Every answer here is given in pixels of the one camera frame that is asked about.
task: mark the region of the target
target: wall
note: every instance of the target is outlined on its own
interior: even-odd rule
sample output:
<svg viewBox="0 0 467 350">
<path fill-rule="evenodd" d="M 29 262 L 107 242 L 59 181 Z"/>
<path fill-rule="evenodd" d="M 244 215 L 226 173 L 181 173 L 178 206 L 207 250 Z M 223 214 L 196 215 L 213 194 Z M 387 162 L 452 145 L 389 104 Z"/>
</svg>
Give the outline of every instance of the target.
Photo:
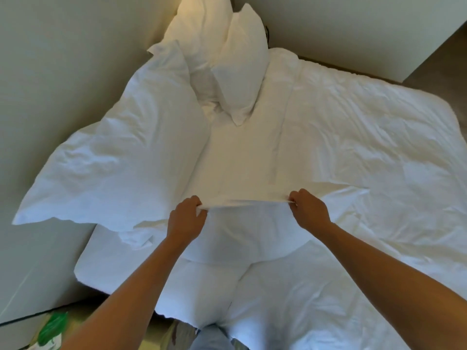
<svg viewBox="0 0 467 350">
<path fill-rule="evenodd" d="M 11 221 L 48 156 L 100 120 L 180 0 L 0 0 L 0 323 L 85 297 L 93 225 Z"/>
<path fill-rule="evenodd" d="M 401 82 L 467 19 L 467 0 L 235 0 L 270 46 Z"/>
</svg>

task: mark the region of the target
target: hand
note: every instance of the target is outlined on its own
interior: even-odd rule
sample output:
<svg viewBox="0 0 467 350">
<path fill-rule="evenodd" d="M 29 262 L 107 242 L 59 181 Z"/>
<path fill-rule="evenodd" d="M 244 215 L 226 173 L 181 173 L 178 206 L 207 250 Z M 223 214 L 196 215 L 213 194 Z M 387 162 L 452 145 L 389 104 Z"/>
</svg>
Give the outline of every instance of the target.
<svg viewBox="0 0 467 350">
<path fill-rule="evenodd" d="M 202 210 L 196 216 L 196 206 L 199 205 L 201 205 L 201 200 L 193 195 L 172 210 L 167 227 L 167 238 L 189 245 L 199 236 L 207 217 L 206 210 Z"/>
<path fill-rule="evenodd" d="M 298 225 L 310 233 L 326 231 L 331 225 L 327 207 L 317 197 L 310 194 L 306 189 L 293 191 L 289 196 L 290 209 Z"/>
</svg>

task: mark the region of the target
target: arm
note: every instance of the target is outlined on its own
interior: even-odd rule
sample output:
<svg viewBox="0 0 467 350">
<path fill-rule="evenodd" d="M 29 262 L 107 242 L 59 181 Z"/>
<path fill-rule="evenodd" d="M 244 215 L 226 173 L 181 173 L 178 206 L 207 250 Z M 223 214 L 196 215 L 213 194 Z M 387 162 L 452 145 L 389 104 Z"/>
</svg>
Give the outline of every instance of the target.
<svg viewBox="0 0 467 350">
<path fill-rule="evenodd" d="M 207 211 L 196 216 L 197 196 L 171 212 L 167 237 L 137 270 L 63 343 L 62 350 L 136 350 L 178 257 L 200 233 Z"/>
<path fill-rule="evenodd" d="M 289 199 L 298 224 L 334 254 L 411 349 L 466 348 L 466 300 L 331 223 L 326 205 L 305 189 Z"/>
</svg>

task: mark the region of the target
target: person's left hand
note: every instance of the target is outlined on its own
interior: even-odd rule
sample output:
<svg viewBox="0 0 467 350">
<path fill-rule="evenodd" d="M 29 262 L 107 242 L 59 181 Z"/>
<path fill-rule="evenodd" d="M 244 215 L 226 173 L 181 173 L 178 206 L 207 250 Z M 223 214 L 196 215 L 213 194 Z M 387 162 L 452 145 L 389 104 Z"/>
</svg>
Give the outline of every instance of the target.
<svg viewBox="0 0 467 350">
<path fill-rule="evenodd" d="M 171 238 L 189 245 L 199 236 L 207 217 L 207 211 L 201 210 L 196 216 L 196 206 L 201 205 L 201 200 L 193 195 L 183 200 L 172 210 L 167 228 L 167 238 Z"/>
</svg>

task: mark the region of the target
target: person's leg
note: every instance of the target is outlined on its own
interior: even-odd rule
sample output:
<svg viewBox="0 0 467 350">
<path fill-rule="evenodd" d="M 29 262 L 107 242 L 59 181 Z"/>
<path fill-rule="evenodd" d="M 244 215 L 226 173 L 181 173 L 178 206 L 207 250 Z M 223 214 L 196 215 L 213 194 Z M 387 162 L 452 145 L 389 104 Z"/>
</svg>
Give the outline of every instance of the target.
<svg viewBox="0 0 467 350">
<path fill-rule="evenodd" d="M 215 324 L 199 332 L 189 350 L 234 350 L 229 338 Z"/>
</svg>

